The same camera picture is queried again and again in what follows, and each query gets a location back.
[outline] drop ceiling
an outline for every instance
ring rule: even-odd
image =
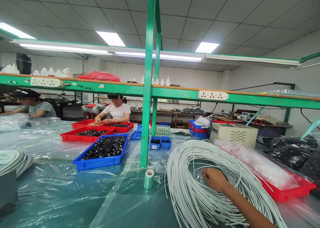
[[[0,0],[0,21],[37,38],[106,44],[95,32],[117,32],[127,47],[145,47],[147,0]],[[264,56],[320,29],[320,0],[160,0],[163,49],[194,52],[219,43],[218,54]],[[22,50],[0,42],[0,52],[83,58]],[[143,58],[99,56],[144,64]],[[235,65],[162,60],[162,66],[224,71]]]

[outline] electrical outlet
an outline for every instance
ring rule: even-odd
[[[63,88],[65,86],[63,83],[64,81],[54,78],[31,77],[31,85],[33,86]]]
[[[199,99],[226,100],[229,95],[226,92],[200,90],[198,92]]]

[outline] white cable coil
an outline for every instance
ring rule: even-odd
[[[33,164],[33,162],[33,156],[24,152],[14,150],[0,151],[0,175],[16,170],[18,178]]]
[[[193,164],[193,174],[189,166]],[[180,227],[211,227],[209,222],[218,221],[235,227],[249,227],[237,207],[224,194],[202,184],[195,177],[194,164],[219,169],[228,182],[268,220],[278,228],[286,228],[273,199],[268,195],[252,170],[244,163],[217,146],[197,140],[188,140],[170,154],[167,177],[173,209]]]

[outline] tape roll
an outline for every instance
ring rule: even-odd
[[[154,182],[154,170],[153,169],[147,169],[146,173],[144,173],[144,183],[143,187],[146,190],[149,190],[153,187]]]

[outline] red container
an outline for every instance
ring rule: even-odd
[[[113,128],[115,132],[120,132],[120,133],[127,133],[129,130],[131,130],[134,126],[134,123],[130,123],[130,122],[119,122],[119,124],[126,124],[126,125],[130,125],[129,127],[127,128],[121,128],[121,127],[109,127],[109,128]]]
[[[214,123],[220,123],[220,124],[235,124],[233,121],[213,121]]]
[[[270,184],[268,181],[261,180],[259,177],[258,179],[261,181],[263,188],[268,192],[268,194],[276,201],[285,203],[289,200],[298,199],[300,197],[308,196],[310,194],[310,190],[315,189],[317,186],[310,181],[295,175],[289,171],[289,174],[293,175],[295,180],[298,182],[299,187],[295,187],[288,190],[280,190],[274,185]]]
[[[95,142],[97,139],[99,139],[99,137],[101,136],[96,136],[96,137],[92,137],[92,136],[78,136],[76,134],[86,131],[86,130],[97,130],[97,131],[102,131],[102,130],[106,130],[107,132],[102,134],[102,135],[112,135],[114,132],[114,129],[109,128],[109,127],[90,127],[90,126],[86,126],[77,130],[73,130],[73,131],[69,131],[67,133],[61,134],[60,136],[62,137],[62,141],[70,141],[70,142],[88,142],[88,143],[93,143]]]
[[[72,125],[73,129],[80,129],[80,128],[86,127],[86,126],[88,126],[88,124],[91,124],[94,122],[95,122],[95,120],[84,120],[84,121],[73,123],[71,125]],[[89,127],[101,127],[101,126],[104,126],[104,124],[99,125],[99,126],[89,126]]]

